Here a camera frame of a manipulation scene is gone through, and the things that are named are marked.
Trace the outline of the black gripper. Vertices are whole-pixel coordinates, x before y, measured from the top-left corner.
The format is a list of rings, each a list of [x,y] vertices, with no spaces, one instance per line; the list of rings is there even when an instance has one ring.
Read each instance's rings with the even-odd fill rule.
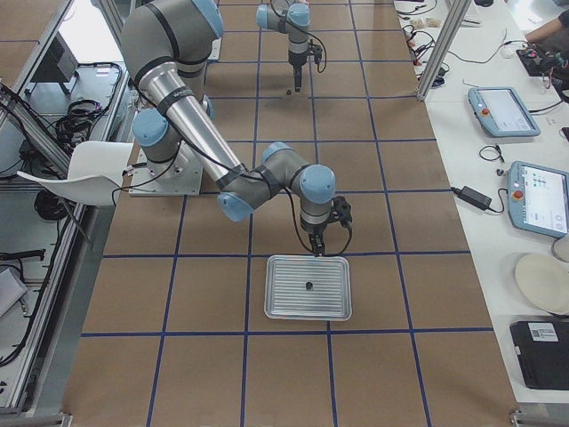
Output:
[[[325,249],[325,230],[329,224],[338,222],[348,232],[343,249],[347,249],[352,240],[351,204],[343,196],[318,204],[301,198],[301,227],[308,233],[311,253],[323,256]]]
[[[323,59],[324,48],[312,39],[296,43],[293,40],[288,44],[288,61],[293,66],[294,91],[299,93],[302,88],[302,67],[307,63],[308,57],[314,58],[319,65]]]

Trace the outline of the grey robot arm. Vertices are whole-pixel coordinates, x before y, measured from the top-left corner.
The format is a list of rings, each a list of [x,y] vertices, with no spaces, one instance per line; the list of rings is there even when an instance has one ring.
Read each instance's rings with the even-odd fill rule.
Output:
[[[333,171],[311,164],[282,142],[272,143],[253,170],[232,151],[206,113],[203,68],[223,20],[213,1],[150,1],[124,23],[121,50],[138,89],[198,156],[216,182],[224,214],[240,222],[281,190],[301,202],[297,230],[309,235],[308,250],[325,256],[324,233],[338,222],[352,228],[351,206],[336,195]]]
[[[317,66],[326,55],[324,42],[309,32],[310,9],[307,1],[269,1],[260,4],[255,15],[257,25],[288,37],[288,62],[293,67],[295,92],[302,88],[303,67],[312,57]]]

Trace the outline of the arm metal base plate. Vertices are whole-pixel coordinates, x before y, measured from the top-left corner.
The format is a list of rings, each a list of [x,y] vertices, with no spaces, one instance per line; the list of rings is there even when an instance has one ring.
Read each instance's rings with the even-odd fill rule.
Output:
[[[129,194],[132,197],[198,196],[201,191],[203,166],[191,148],[180,141],[175,159],[156,163],[141,148],[137,161],[146,165],[133,170]]]

